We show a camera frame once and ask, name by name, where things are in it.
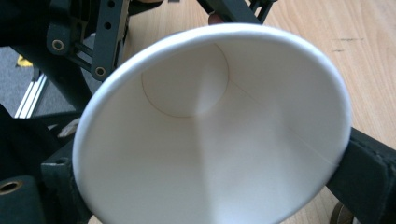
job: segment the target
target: black plastic part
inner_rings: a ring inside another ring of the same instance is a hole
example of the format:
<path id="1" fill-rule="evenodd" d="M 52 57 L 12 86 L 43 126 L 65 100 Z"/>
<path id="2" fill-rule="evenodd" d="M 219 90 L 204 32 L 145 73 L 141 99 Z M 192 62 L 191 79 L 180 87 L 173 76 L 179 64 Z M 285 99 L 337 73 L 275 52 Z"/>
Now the black plastic part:
<path id="1" fill-rule="evenodd" d="M 0 182 L 0 223 L 46 223 L 32 176 L 21 175 Z"/>
<path id="2" fill-rule="evenodd" d="M 332 211 L 330 224 L 353 224 L 354 219 L 353 214 L 342 203 L 338 202 Z"/>
<path id="3" fill-rule="evenodd" d="M 327 187 L 361 223 L 396 223 L 396 150 L 352 129 Z"/>
<path id="4" fill-rule="evenodd" d="M 79 195 L 72 169 L 73 141 L 41 164 L 41 172 L 46 186 L 55 189 L 61 206 L 61 222 L 88 223 L 92 216 Z"/>
<path id="5" fill-rule="evenodd" d="M 129 8 L 128 8 L 128 14 L 129 16 L 133 16 L 139 13 L 142 13 L 144 11 L 153 9 L 155 7 L 158 7 L 162 4 L 163 2 L 154 2 L 154 3 L 142 3 L 140 1 L 137 0 L 133 0 L 131 1 L 131 3 L 129 4 Z"/>
<path id="6" fill-rule="evenodd" d="M 250 5 L 243 0 L 198 0 L 207 14 L 216 12 L 226 22 L 264 23 L 272 4 L 276 0 L 251 0 Z M 261 8 L 259 15 L 254 13 Z"/>

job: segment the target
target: wooden surface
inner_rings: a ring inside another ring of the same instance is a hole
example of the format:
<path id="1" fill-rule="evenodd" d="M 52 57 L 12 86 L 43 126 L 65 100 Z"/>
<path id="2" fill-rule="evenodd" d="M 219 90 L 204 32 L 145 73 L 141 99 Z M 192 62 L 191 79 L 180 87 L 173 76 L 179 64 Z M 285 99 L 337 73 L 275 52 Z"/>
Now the wooden surface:
<path id="1" fill-rule="evenodd" d="M 353 126 L 393 148 L 396 148 L 395 15 L 394 0 L 279 0 L 265 22 L 305 38 L 328 55 L 348 88 Z M 205 25 L 207 15 L 196 1 L 164 2 L 131 18 L 124 58 L 167 35 Z M 283 223 L 329 223 L 336 202 L 324 188 Z"/>

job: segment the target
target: white paper cup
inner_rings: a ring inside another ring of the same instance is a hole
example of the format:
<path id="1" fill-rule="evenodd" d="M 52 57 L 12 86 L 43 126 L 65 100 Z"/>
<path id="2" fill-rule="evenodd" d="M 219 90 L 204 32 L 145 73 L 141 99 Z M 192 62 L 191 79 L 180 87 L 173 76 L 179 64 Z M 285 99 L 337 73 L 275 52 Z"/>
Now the white paper cup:
<path id="1" fill-rule="evenodd" d="M 105 223 L 277 223 L 332 176 L 350 110 L 335 67 L 298 36 L 234 23 L 172 35 L 88 104 L 78 189 Z"/>

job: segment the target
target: screw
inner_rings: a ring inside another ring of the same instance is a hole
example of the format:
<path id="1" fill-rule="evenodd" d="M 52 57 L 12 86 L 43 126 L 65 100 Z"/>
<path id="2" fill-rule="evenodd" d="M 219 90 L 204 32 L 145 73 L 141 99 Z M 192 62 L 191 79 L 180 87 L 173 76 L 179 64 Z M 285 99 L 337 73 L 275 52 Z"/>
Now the screw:
<path id="1" fill-rule="evenodd" d="M 22 186 L 21 181 L 10 181 L 0 186 L 0 195 L 6 195 L 14 192 Z"/>
<path id="2" fill-rule="evenodd" d="M 97 76 L 102 77 L 106 74 L 106 69 L 104 67 L 97 67 L 95 73 Z"/>
<path id="3" fill-rule="evenodd" d="M 64 42 L 62 40 L 54 40 L 52 41 L 52 47 L 58 51 L 64 49 Z"/>

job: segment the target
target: gray floor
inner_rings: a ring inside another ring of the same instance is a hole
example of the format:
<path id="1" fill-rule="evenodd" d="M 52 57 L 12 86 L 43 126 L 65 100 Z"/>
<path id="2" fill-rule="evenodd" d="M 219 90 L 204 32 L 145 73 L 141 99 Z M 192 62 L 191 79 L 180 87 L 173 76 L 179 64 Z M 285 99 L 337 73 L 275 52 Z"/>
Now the gray floor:
<path id="1" fill-rule="evenodd" d="M 91 46 L 93 39 L 86 44 Z M 14 117 L 33 77 L 33 67 L 18 67 L 18 53 L 12 48 L 0 48 L 0 104 Z M 101 82 L 92 78 L 83 70 L 83 74 L 92 92 L 95 92 Z M 48 81 L 43 90 L 33 116 L 48 115 L 59 112 L 74 111 L 75 108 L 66 102 L 56 87 Z"/>

